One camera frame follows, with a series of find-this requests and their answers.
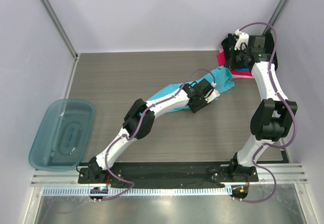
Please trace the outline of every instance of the towel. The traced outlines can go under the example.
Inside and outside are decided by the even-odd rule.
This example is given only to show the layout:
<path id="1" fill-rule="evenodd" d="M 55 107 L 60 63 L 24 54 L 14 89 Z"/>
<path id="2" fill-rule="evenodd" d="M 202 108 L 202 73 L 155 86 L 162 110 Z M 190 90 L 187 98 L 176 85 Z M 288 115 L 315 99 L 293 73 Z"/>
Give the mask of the towel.
<path id="1" fill-rule="evenodd" d="M 232 76 L 232 74 L 231 74 L 231 72 L 229 71 L 228 68 L 225 68 L 224 66 L 221 66 L 221 67 L 218 67 L 217 69 L 212 70 L 211 73 L 213 73 L 213 75 L 216 78 L 216 89 L 219 91 L 219 93 L 227 91 L 227 90 L 231 89 L 234 86 L 234 82 L 231 81 L 233 76 Z M 206 79 L 209 83 L 212 83 L 214 81 L 212 75 L 209 74 L 209 73 L 206 74 L 205 76 L 203 76 L 201 79 L 197 80 L 196 82 L 199 83 L 202 79 Z M 157 92 L 151 98 L 149 98 L 148 101 L 156 100 L 156 99 L 159 99 L 159 98 L 161 98 L 163 96 L 166 96 L 166 95 L 174 92 L 175 90 L 179 89 L 181 85 L 182 85 L 182 83 L 170 84 L 170 85 L 164 87 L 159 92 Z M 181 110 L 181 109 L 189 109 L 189 106 L 176 108 L 174 110 L 169 111 L 169 113 L 171 113 L 173 111 L 178 111 L 178 110 Z"/>

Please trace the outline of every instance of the red cloth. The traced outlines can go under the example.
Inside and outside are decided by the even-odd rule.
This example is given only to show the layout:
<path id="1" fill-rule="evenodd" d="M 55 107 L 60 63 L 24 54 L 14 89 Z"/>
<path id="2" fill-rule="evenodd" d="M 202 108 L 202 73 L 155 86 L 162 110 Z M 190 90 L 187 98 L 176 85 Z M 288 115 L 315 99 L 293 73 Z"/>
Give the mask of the red cloth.
<path id="1" fill-rule="evenodd" d="M 221 53 L 217 54 L 217 59 L 218 59 L 218 65 L 223 66 L 225 64 L 225 61 L 226 61 L 224 52 L 221 52 Z M 231 71 L 232 74 L 237 74 L 239 76 L 251 76 L 251 77 L 253 77 L 251 72 L 249 72 L 249 71 L 236 71 L 236 70 L 233 70 L 233 69 L 230 69 L 230 71 Z"/>

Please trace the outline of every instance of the black cable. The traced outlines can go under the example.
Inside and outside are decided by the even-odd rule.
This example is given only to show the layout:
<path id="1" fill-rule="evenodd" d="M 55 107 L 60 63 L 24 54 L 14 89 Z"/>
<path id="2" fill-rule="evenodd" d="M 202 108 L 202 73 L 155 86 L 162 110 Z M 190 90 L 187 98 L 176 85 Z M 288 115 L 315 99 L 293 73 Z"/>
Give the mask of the black cable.
<path id="1" fill-rule="evenodd" d="M 191 86 L 193 86 L 193 85 L 192 85 L 193 83 L 196 83 L 196 84 L 198 84 L 198 83 L 197 83 L 196 81 L 193 81 L 193 82 L 192 82 L 192 83 L 191 83 L 190 85 L 191 85 Z"/>
<path id="2" fill-rule="evenodd" d="M 248 45 L 246 44 L 246 43 L 241 43 L 241 45 L 239 46 L 239 48 L 241 49 L 241 50 L 243 50 L 243 48 L 242 48 L 242 45 L 244 44 L 244 46 L 245 46 L 245 49 L 247 50 L 248 49 Z"/>

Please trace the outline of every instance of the metal floor plate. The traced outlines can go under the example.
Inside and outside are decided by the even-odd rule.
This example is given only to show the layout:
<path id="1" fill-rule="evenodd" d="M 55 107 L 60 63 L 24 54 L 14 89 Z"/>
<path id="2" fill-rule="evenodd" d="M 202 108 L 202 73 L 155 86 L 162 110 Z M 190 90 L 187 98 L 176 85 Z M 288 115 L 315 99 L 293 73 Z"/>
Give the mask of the metal floor plate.
<path id="1" fill-rule="evenodd" d="M 250 186 L 249 199 L 262 199 L 272 185 Z M 82 205 L 89 197 L 42 197 L 36 224 L 191 224 L 276 223 L 305 224 L 295 186 L 282 184 L 270 200 L 261 204 L 240 203 L 229 196 L 122 197 Z M 55 211 L 71 211 L 57 214 Z"/>

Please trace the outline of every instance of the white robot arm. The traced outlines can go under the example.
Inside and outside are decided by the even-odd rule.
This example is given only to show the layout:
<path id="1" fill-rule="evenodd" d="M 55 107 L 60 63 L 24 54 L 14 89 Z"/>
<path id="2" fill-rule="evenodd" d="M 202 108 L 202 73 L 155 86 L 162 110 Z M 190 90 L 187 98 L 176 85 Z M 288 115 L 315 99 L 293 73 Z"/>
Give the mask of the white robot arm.
<path id="1" fill-rule="evenodd" d="M 210 104 L 220 94 L 215 89 L 216 83 L 206 79 L 195 85 L 183 84 L 173 93 L 156 100 L 135 101 L 125 116 L 122 128 L 115 139 L 100 154 L 89 162 L 89 171 L 95 177 L 98 170 L 111 168 L 121 153 L 137 139 L 145 137 L 151 130 L 155 119 L 182 106 L 189 106 L 195 113 Z"/>

